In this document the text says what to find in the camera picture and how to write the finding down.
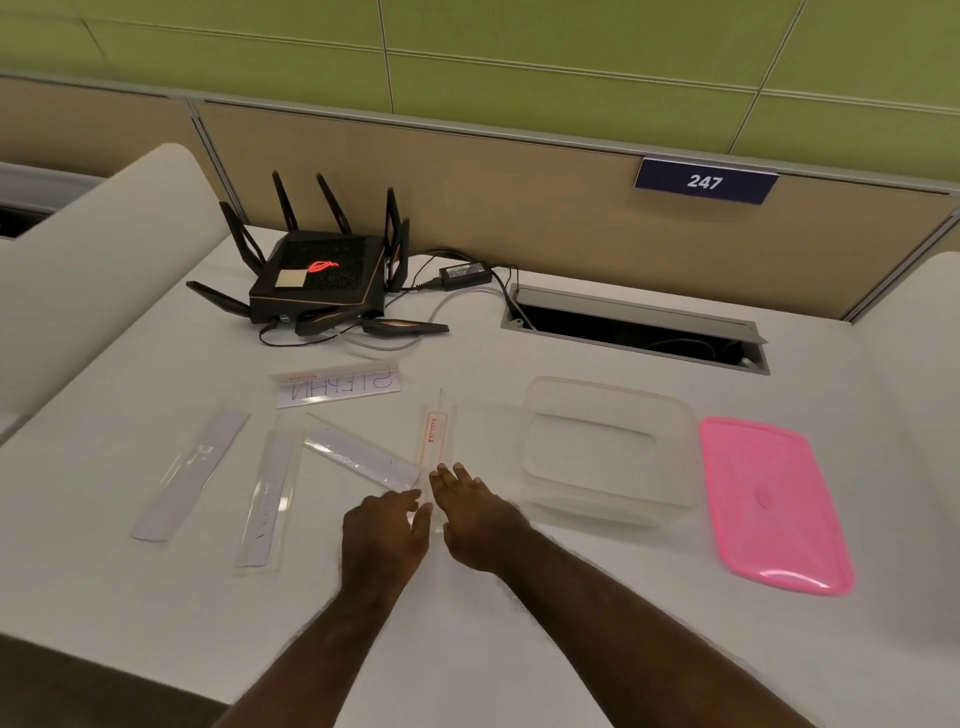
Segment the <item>dark floor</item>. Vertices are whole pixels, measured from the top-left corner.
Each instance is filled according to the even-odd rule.
[[[207,728],[225,709],[0,635],[0,728]]]

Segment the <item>number sign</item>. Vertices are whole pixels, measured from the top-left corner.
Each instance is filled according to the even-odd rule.
[[[779,176],[775,172],[645,157],[640,161],[634,187],[760,205]]]

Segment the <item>transparent plastic container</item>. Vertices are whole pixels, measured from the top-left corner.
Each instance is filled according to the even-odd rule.
[[[672,397],[544,376],[527,390],[522,497],[608,521],[661,525],[703,486],[696,419]]]

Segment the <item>pink lid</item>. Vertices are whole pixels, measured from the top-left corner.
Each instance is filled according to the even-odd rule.
[[[803,435],[708,417],[700,439],[717,549],[733,573],[810,594],[853,588],[840,520]]]

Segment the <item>red glowing logo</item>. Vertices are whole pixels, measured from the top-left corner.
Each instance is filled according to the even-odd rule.
[[[316,260],[310,263],[310,267],[306,269],[307,273],[320,273],[325,271],[327,268],[339,268],[340,263],[334,263],[332,260]]]

